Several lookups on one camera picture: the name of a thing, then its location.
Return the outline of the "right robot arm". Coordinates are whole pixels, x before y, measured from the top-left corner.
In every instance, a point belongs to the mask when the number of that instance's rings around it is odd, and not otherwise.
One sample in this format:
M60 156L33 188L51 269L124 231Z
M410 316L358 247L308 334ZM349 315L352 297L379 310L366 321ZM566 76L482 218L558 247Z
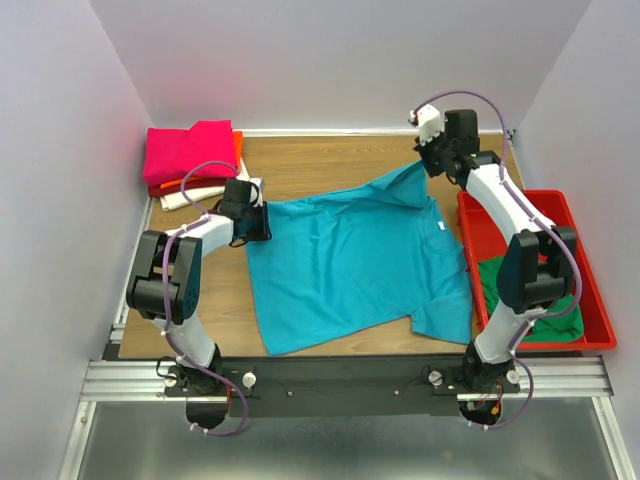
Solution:
M484 330L469 344L460 379L480 392L504 377L517 346L560 299L578 298L577 234L539 212L511 180L503 158L481 150L473 110L439 112L427 104L410 114L418 130L415 151L427 174L441 174L489 214L507 250L496 277L498 303Z

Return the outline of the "pink folded t shirt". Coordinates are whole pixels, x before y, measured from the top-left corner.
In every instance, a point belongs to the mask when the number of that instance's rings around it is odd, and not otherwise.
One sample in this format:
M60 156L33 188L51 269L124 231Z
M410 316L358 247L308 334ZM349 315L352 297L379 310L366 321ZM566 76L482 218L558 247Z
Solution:
M241 149L230 120L197 121L187 129L149 128L143 178L149 187L181 180L199 165L196 178L229 178L238 168Z

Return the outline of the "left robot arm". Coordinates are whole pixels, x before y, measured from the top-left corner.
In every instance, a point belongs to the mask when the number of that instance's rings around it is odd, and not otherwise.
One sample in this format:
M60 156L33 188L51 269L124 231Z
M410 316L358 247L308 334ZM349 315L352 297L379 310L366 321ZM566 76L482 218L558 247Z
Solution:
M151 321L173 350L176 365L164 376L173 386L201 395L223 388L220 349L197 315L203 258L222 247L271 238L261 178L232 178L222 199L195 221L141 234L126 303Z

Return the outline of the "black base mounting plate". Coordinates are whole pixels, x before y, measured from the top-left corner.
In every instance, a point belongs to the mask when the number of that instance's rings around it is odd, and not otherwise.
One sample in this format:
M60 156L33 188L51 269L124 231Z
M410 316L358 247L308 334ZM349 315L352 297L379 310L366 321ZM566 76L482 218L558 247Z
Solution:
M173 361L158 369L168 397L210 432L230 418L463 415L494 425L504 395L520 390L512 362L480 367L464 354L227 357L215 377Z

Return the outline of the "white folded t shirt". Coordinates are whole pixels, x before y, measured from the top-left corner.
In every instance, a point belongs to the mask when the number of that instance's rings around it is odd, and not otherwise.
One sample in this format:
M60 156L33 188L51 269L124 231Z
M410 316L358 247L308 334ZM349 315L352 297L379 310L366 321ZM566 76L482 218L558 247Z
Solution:
M241 170L239 170L237 179L248 181L250 179L250 176L243 159L240 160L240 168ZM189 190L186 189L186 195L193 202L198 203L211 197L223 195L224 190L225 185L219 187L195 188ZM189 202L185 199L184 195L180 191L161 196L159 200L163 211L173 211L189 205Z

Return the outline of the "aluminium frame rail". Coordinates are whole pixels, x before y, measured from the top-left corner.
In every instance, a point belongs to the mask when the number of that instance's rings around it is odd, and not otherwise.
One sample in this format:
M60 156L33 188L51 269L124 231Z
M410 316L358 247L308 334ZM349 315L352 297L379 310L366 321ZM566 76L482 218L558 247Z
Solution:
M64 479L614 479L612 393L598 356L525 355L508 423L427 414L259 418L206 438L187 427L155 361L86 371Z

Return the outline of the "orange folded t shirt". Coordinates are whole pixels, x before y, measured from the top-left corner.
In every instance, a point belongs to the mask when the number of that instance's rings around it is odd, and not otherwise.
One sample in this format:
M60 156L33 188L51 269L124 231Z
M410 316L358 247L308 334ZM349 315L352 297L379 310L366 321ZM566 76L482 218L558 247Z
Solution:
M242 159L242 143L243 143L243 133L241 131L233 131L233 144L234 144L234 154L235 154L235 166L238 170L240 168L240 160ZM192 176L186 182L186 189L195 189L195 188L206 188L206 187L219 187L224 186L226 182L226 178L213 178L213 177L202 177L202 176ZM154 191L153 196L159 197L164 194L176 193L179 191L181 185L181 179L171 180L169 182L162 183L160 185L150 187L149 191Z

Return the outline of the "teal t shirt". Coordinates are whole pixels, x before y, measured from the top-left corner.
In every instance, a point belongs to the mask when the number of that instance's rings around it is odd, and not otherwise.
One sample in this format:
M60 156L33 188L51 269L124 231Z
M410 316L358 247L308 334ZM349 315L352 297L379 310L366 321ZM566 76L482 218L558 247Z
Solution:
M463 248L416 162L358 187L267 207L271 239L246 246L256 321L271 356L401 317L414 333L471 339Z

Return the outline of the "green t shirt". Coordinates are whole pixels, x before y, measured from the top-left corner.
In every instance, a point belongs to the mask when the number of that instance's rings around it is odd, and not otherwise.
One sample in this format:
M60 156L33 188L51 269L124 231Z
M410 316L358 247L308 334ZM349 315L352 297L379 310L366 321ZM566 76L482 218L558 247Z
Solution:
M498 256L477 264L489 316L493 314L499 301L496 279L502 260ZM576 306L565 315L537 320L525 336L524 342L569 343L580 339L583 334L583 318L580 308Z

